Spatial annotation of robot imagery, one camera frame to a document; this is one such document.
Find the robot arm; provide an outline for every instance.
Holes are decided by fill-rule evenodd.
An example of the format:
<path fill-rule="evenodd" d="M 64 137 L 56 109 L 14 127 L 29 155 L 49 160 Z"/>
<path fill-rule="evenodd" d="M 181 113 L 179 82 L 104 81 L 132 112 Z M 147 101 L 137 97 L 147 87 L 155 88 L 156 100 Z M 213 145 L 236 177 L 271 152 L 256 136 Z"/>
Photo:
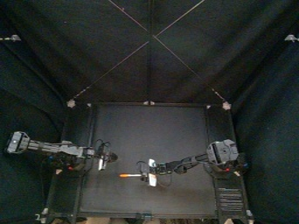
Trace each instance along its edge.
<path fill-rule="evenodd" d="M 105 143 L 101 142 L 97 150 L 92 147 L 80 147 L 72 142 L 45 143 L 32 140 L 24 132 L 16 131 L 8 140 L 5 152 L 21 154 L 33 151 L 48 156 L 57 168 L 67 166 L 69 170 L 79 171 L 85 164 L 85 160 L 96 158 L 99 160 L 99 170 L 104 170 L 108 162 L 117 160 L 117 155 L 109 152 Z"/>
<path fill-rule="evenodd" d="M 205 154 L 187 157 L 180 161 L 157 164 L 149 159 L 148 164 L 140 163 L 140 174 L 120 174 L 121 178 L 141 177 L 141 180 L 149 182 L 149 186 L 155 186 L 155 176 L 165 175 L 176 172 L 184 174 L 197 164 L 209 164 L 215 172 L 228 172 L 235 166 L 239 158 L 239 150 L 235 142 L 224 140 L 223 142 L 211 143 Z"/>

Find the metal rod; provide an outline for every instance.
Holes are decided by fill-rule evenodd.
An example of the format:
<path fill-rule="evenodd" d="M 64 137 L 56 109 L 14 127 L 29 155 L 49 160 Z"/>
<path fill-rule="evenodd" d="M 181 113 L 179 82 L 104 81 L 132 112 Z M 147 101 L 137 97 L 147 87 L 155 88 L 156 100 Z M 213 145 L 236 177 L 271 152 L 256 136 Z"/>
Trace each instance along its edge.
<path fill-rule="evenodd" d="M 79 210 L 80 210 L 80 196 L 81 196 L 83 179 L 84 179 L 84 174 L 80 174 L 79 175 L 79 184 L 77 184 L 77 189 L 76 189 L 76 198 L 75 198 L 75 203 L 73 203 L 73 208 L 72 208 L 71 224 L 77 223 L 76 219 L 77 219 Z"/>
<path fill-rule="evenodd" d="M 147 100 L 151 101 L 151 82 L 152 82 L 152 38 L 153 38 L 153 0 L 148 0 L 148 19 L 147 19 Z"/>
<path fill-rule="evenodd" d="M 147 31 L 147 29 L 141 26 L 141 24 L 128 15 L 128 13 L 125 13 L 125 10 L 124 9 L 121 9 L 117 5 L 116 5 L 116 3 L 113 2 L 113 1 L 111 1 L 111 0 L 108 0 L 115 6 L 116 6 L 116 8 L 131 18 L 131 20 Z"/>
<path fill-rule="evenodd" d="M 10 25 L 10 21 L 8 20 L 4 12 L 1 11 L 1 15 L 4 16 L 4 20 L 8 22 L 8 24 Z M 46 87 L 50 89 L 50 91 L 57 95 L 59 99 L 60 99 L 60 103 L 61 105 L 64 105 L 64 99 L 61 96 L 61 93 L 59 92 L 59 90 L 55 88 L 55 86 L 50 84 L 50 82 L 44 78 L 45 76 L 42 75 L 42 73 L 38 71 L 38 69 L 36 69 L 30 63 L 28 62 L 28 60 L 25 59 L 25 57 L 21 56 L 21 54 L 10 47 L 10 45 L 6 45 L 4 43 L 4 47 L 5 49 L 12 53 L 12 55 L 20 60 L 20 62 L 24 64 L 24 66 L 37 75 L 37 77 L 41 79 L 41 81 L 45 83 Z M 36 105 L 33 105 L 36 108 L 38 108 L 40 110 L 44 111 L 42 107 L 37 107 Z"/>
<path fill-rule="evenodd" d="M 181 107 L 181 108 L 196 108 L 196 107 L 221 107 L 220 103 L 169 103 L 156 102 L 153 105 L 144 105 L 143 102 L 92 102 L 97 106 L 141 106 L 141 107 Z"/>
<path fill-rule="evenodd" d="M 120 62 L 117 62 L 117 64 L 72 97 L 72 100 L 79 98 L 79 96 L 96 84 L 96 82 L 99 82 L 99 80 L 107 75 L 109 74 L 121 64 L 123 62 L 131 58 L 136 52 L 148 44 L 148 41 L 144 42 L 123 59 Z"/>
<path fill-rule="evenodd" d="M 163 47 L 168 50 L 168 52 L 172 54 L 172 56 L 183 63 L 183 65 L 189 69 L 189 71 L 196 75 L 196 77 L 203 81 L 203 78 L 199 76 L 199 74 L 191 69 L 191 67 L 185 64 L 185 62 L 181 60 L 181 58 L 175 54 L 175 52 L 167 47 L 167 45 L 164 44 L 164 42 L 156 37 L 153 36 L 153 38 L 156 39 L 156 41 L 163 45 Z M 225 102 L 227 100 L 221 97 L 220 93 L 215 90 L 215 88 L 209 85 L 203 83 L 213 92 L 213 94 Z"/>
<path fill-rule="evenodd" d="M 163 34 L 163 33 L 164 33 L 172 26 L 173 26 L 173 24 L 175 24 L 176 22 L 179 22 L 179 21 L 183 19 L 183 17 L 185 17 L 185 16 L 195 10 L 195 8 L 196 8 L 200 4 L 203 4 L 204 1 L 205 1 L 205 0 L 201 0 L 199 3 L 196 3 L 196 4 L 191 7 L 191 9 L 187 10 L 187 11 L 181 14 L 181 16 L 177 17 L 177 18 L 173 20 L 173 22 L 172 22 L 169 25 L 167 25 L 167 26 L 164 27 L 164 29 L 163 29 L 155 36 L 157 37 L 160 34 Z"/>
<path fill-rule="evenodd" d="M 88 112 L 88 147 L 92 147 L 96 111 L 97 109 L 95 108 L 93 105 L 91 105 L 89 112 Z"/>

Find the metal frame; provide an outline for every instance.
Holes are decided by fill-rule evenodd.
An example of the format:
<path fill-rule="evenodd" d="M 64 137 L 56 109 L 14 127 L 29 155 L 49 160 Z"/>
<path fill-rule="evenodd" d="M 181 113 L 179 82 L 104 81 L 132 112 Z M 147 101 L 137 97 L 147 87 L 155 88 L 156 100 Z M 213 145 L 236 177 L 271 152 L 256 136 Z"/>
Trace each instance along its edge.
<path fill-rule="evenodd" d="M 152 42 L 153 40 L 165 48 L 165 50 L 172 54 L 172 56 L 181 62 L 181 64 L 185 66 L 185 68 L 191 71 L 191 73 L 197 77 L 201 81 L 201 76 L 195 72 L 195 70 L 189 67 L 189 65 L 184 62 L 184 60 L 177 56 L 177 54 L 172 51 L 172 49 L 167 46 L 167 44 L 159 39 L 159 36 L 200 6 L 205 0 L 200 0 L 156 34 L 153 34 L 153 15 L 155 15 L 155 0 L 148 0 L 148 19 L 147 19 L 147 28 L 143 27 L 143 25 L 136 21 L 136 19 L 128 15 L 128 13 L 121 10 L 121 7 L 117 6 L 117 4 L 108 0 L 108 2 L 119 9 L 121 13 L 125 14 L 125 16 L 135 22 L 135 24 L 143 28 L 143 30 L 147 32 L 148 40 L 115 64 L 115 66 L 104 73 L 101 74 L 95 81 L 84 87 L 77 94 L 72 96 L 72 99 L 75 100 L 83 95 L 91 87 L 101 80 L 104 76 L 107 76 L 115 68 L 117 68 L 129 58 L 133 56 L 140 49 L 143 49 L 147 46 L 147 100 L 151 101 L 151 77 L 152 77 Z M 227 100 L 220 95 L 220 93 L 215 90 L 215 88 L 205 82 L 201 83 L 211 91 L 212 93 L 225 102 Z"/>
<path fill-rule="evenodd" d="M 113 103 L 113 102 L 107 102 L 107 103 L 99 103 L 99 106 L 103 105 L 108 105 L 108 106 L 144 106 L 144 107 L 185 107 L 185 108 L 203 108 L 204 110 L 204 115 L 205 115 L 205 131 L 207 131 L 207 146 L 208 143 L 211 141 L 211 115 L 209 115 L 209 109 L 207 108 L 207 106 L 212 106 L 213 108 L 217 109 L 223 109 L 221 105 L 219 104 L 193 104 L 193 103 L 156 103 L 153 106 L 148 106 L 144 105 L 143 103 Z M 92 141 L 92 132 L 93 132 L 93 125 L 95 125 L 95 113 L 96 113 L 96 107 L 92 107 L 89 114 L 88 114 L 88 144 L 91 144 Z M 231 136 L 231 139 L 235 140 L 235 132 L 233 132 L 233 126 L 232 126 L 232 121 L 231 121 L 231 114 L 228 111 L 224 111 L 224 113 L 227 113 L 225 117 L 228 120 L 228 135 Z M 243 178 L 239 179 L 239 189 L 241 191 L 241 195 L 243 195 L 243 201 L 244 201 L 244 208 L 245 210 L 248 210 L 248 199 L 247 199 L 247 194 L 245 194 L 245 187 L 244 187 L 244 183 L 243 183 Z M 57 184 L 57 176 L 53 175 L 53 179 L 52 179 L 52 183 L 50 183 L 50 192 L 49 192 L 49 198 L 48 198 L 48 203 L 46 203 L 46 207 L 49 208 L 49 218 L 53 219 L 53 217 L 67 217 L 68 219 L 71 219 L 71 223 L 75 224 L 76 223 L 76 217 L 96 217 L 96 216 L 103 216 L 103 217 L 115 217 L 115 218 L 144 218 L 148 219 L 148 217 L 152 217 L 151 214 L 145 214 L 145 213 L 87 213 L 87 212 L 81 212 L 80 211 L 80 199 L 81 199 L 81 187 L 83 187 L 83 183 L 84 183 L 84 173 L 81 173 L 79 175 L 79 185 L 77 185 L 77 189 L 76 189 L 76 199 L 75 199 L 75 203 L 72 205 L 72 213 L 52 213 L 50 207 L 52 207 L 52 202 L 53 202 L 53 195 L 55 195 L 55 189 L 56 189 L 56 184 Z M 213 186 L 215 186 L 215 203 L 219 204 L 219 195 L 217 195 L 217 188 L 219 185 L 219 181 L 216 179 L 213 179 Z M 167 214 L 159 214 L 153 216 L 155 218 L 164 218 L 164 219 L 175 219 L 175 218 L 180 218 L 180 219 L 219 219 L 219 223 L 224 223 L 227 216 L 221 215 L 220 209 L 215 211 L 215 215 L 192 215 L 192 216 L 183 216 L 183 215 L 167 215 Z"/>

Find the black backdrop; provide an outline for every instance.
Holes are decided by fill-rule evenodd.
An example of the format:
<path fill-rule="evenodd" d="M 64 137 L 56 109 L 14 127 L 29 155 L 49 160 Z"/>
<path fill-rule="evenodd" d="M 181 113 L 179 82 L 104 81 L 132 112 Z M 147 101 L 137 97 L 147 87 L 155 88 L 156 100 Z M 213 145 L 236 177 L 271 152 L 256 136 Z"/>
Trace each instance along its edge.
<path fill-rule="evenodd" d="M 104 74 L 77 101 L 221 103 L 215 88 L 232 103 L 252 164 L 247 193 L 256 219 L 299 221 L 299 43 L 284 42 L 297 34 L 297 1 L 1 1 L 0 8 L 0 37 L 22 39 L 0 42 L 1 148 L 14 130 L 59 141 L 65 101 Z M 151 38 L 144 29 L 156 35 L 184 13 L 161 42 Z M 1 154 L 1 219 L 41 209 L 38 161 Z"/>

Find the small white object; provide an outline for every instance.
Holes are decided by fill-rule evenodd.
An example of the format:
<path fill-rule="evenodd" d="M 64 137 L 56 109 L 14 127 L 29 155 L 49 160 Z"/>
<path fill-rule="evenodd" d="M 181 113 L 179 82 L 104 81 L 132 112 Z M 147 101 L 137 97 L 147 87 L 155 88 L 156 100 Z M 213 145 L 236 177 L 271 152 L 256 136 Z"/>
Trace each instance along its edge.
<path fill-rule="evenodd" d="M 151 167 L 156 167 L 155 161 L 151 158 L 148 159 L 148 165 Z"/>
<path fill-rule="evenodd" d="M 46 214 L 48 212 L 49 212 L 49 208 L 45 207 L 45 208 L 42 209 L 42 211 L 41 211 L 41 214 Z"/>
<path fill-rule="evenodd" d="M 88 150 L 88 155 L 93 156 L 95 155 L 95 151 L 93 150 Z"/>
<path fill-rule="evenodd" d="M 237 177 L 240 176 L 237 171 L 233 171 L 233 173 L 236 174 Z"/>
<path fill-rule="evenodd" d="M 46 219 L 45 218 L 41 218 L 41 224 L 45 223 L 45 221 L 46 221 Z"/>
<path fill-rule="evenodd" d="M 299 38 L 296 38 L 293 34 L 289 34 L 289 35 L 287 35 L 287 37 L 284 38 L 284 41 L 289 41 L 289 40 L 291 40 L 292 42 L 295 42 L 295 41 L 299 41 Z"/>
<path fill-rule="evenodd" d="M 153 102 L 153 101 L 144 101 L 144 105 L 151 105 L 151 106 L 153 106 L 153 105 L 155 105 L 155 102 Z"/>
<path fill-rule="evenodd" d="M 56 173 L 56 175 L 59 175 L 61 173 L 61 170 L 57 169 L 55 173 Z"/>
<path fill-rule="evenodd" d="M 97 170 L 100 171 L 103 168 L 103 158 L 97 161 Z"/>
<path fill-rule="evenodd" d="M 68 105 L 69 108 L 73 108 L 76 106 L 76 102 L 73 101 L 73 99 L 67 101 L 67 105 Z"/>
<path fill-rule="evenodd" d="M 17 35 L 13 35 L 13 36 L 10 37 L 10 40 L 12 40 L 12 41 L 21 41 L 21 39 L 20 39 L 20 37 L 18 37 Z"/>
<path fill-rule="evenodd" d="M 36 214 L 36 220 L 40 221 L 41 220 L 41 216 L 38 214 Z"/>
<path fill-rule="evenodd" d="M 129 178 L 133 178 L 133 177 L 143 177 L 141 174 L 127 174 L 127 176 L 128 176 Z"/>
<path fill-rule="evenodd" d="M 156 186 L 156 176 L 152 173 L 148 173 L 148 184 Z"/>
<path fill-rule="evenodd" d="M 227 219 L 224 224 L 233 224 L 232 219 Z"/>
<path fill-rule="evenodd" d="M 247 210 L 247 216 L 252 216 L 252 213 L 249 210 Z"/>
<path fill-rule="evenodd" d="M 225 109 L 225 110 L 229 110 L 231 109 L 231 104 L 224 101 L 223 104 L 221 104 L 221 107 Z"/>

